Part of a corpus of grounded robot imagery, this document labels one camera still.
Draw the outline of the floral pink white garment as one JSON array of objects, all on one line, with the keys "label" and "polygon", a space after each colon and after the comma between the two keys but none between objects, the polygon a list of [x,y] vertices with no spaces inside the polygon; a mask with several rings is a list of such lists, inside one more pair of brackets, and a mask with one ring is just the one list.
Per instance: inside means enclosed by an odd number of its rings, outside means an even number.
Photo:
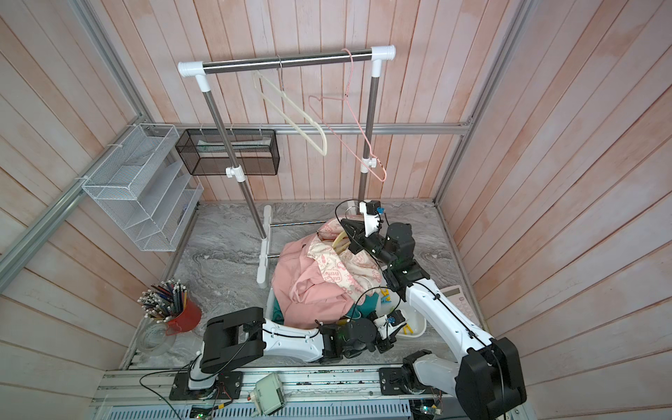
[{"label": "floral pink white garment", "polygon": [[337,236],[316,235],[309,244],[308,257],[316,261],[327,283],[338,285],[351,299],[358,299],[362,294],[370,295],[383,283],[381,270],[365,251],[354,255],[347,249],[337,254],[332,248]]}]

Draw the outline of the pink jacket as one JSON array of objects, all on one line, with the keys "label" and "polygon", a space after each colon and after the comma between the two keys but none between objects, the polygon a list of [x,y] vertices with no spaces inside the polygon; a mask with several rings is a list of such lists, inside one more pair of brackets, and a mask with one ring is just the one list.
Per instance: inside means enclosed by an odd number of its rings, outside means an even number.
[{"label": "pink jacket", "polygon": [[332,219],[317,232],[284,246],[273,274],[272,289],[287,327],[312,329],[318,323],[334,323],[355,304],[338,285],[322,278],[318,264],[307,255],[317,234],[334,237],[342,231],[341,225]]}]

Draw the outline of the yellow-green plastic hanger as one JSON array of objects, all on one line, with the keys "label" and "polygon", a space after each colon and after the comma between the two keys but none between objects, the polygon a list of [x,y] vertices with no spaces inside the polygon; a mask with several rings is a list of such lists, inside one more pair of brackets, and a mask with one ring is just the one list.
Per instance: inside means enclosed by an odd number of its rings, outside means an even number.
[{"label": "yellow-green plastic hanger", "polygon": [[347,250],[350,245],[350,239],[345,231],[342,231],[332,242],[332,248],[337,254]]}]

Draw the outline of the green sweatshirt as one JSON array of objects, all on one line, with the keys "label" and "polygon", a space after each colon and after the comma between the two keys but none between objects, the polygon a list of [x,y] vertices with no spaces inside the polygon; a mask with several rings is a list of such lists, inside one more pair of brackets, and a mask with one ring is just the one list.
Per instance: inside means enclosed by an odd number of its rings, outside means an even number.
[{"label": "green sweatshirt", "polygon": [[358,304],[355,304],[351,307],[349,312],[346,314],[346,317],[353,320],[358,320],[359,318],[367,318],[371,313],[376,311],[376,306],[379,302],[379,294],[373,293],[371,296],[366,295],[362,297]]}]

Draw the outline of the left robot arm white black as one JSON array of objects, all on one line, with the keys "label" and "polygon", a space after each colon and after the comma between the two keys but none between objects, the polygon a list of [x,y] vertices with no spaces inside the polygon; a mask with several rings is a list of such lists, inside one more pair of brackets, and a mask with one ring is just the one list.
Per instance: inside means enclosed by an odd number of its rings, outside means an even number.
[{"label": "left robot arm white black", "polygon": [[310,330],[280,325],[252,307],[208,320],[201,351],[187,371],[187,390],[211,390],[218,376],[264,355],[307,363],[351,359],[365,351],[385,353],[407,321],[400,310],[380,318],[320,324]]}]

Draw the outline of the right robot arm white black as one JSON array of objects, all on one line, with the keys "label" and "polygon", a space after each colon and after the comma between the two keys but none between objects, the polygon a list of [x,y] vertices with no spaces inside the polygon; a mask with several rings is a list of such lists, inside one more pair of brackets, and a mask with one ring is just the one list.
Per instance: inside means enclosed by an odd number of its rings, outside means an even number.
[{"label": "right robot arm white black", "polygon": [[342,219],[353,254],[366,252],[385,264],[392,292],[422,315],[448,345],[456,360],[429,351],[407,356],[391,388],[409,393],[439,390],[457,398],[470,419],[495,419],[526,403],[528,396],[518,349],[495,339],[469,320],[437,287],[414,257],[409,224],[392,223],[381,236],[366,222]]}]

